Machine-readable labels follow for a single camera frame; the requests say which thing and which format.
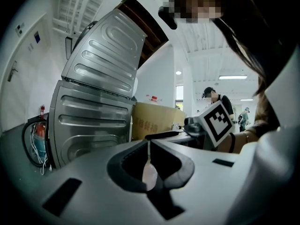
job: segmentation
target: window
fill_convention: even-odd
[[[175,107],[183,111],[183,86],[176,86]]]

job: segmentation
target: woman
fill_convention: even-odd
[[[212,19],[231,49],[258,74],[259,97],[254,125],[244,132],[229,135],[218,151],[239,153],[242,146],[255,142],[279,122],[264,91],[279,75],[298,39],[293,17],[296,0],[173,0],[174,11],[187,21]]]

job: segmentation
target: cardboard box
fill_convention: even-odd
[[[139,103],[132,113],[132,139],[144,139],[146,135],[170,131],[172,124],[184,125],[185,113],[177,108]]]

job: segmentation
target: black cap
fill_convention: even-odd
[[[204,93],[202,94],[202,98],[205,98],[206,94],[211,93],[211,91],[216,92],[213,88],[207,87],[207,88],[204,90]]]

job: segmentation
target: ceiling light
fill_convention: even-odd
[[[220,76],[219,80],[225,80],[225,79],[246,79],[246,75],[234,75],[234,76]]]

